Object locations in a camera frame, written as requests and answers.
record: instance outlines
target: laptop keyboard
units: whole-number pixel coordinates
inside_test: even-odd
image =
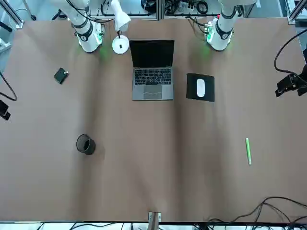
[[[135,85],[170,85],[171,69],[136,69]]]

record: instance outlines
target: silver laptop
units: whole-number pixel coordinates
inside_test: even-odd
[[[130,41],[132,99],[173,100],[173,40]]]

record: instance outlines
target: pen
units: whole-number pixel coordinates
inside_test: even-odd
[[[248,164],[251,165],[251,154],[250,154],[249,139],[248,138],[245,139],[245,143],[246,143],[246,153],[248,155]]]

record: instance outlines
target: white mouse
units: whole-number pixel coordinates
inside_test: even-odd
[[[205,92],[205,81],[203,79],[197,79],[197,96],[204,97]]]

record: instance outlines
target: pen holder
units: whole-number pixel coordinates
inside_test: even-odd
[[[77,139],[77,150],[85,155],[92,155],[96,149],[96,144],[88,135],[82,134]]]

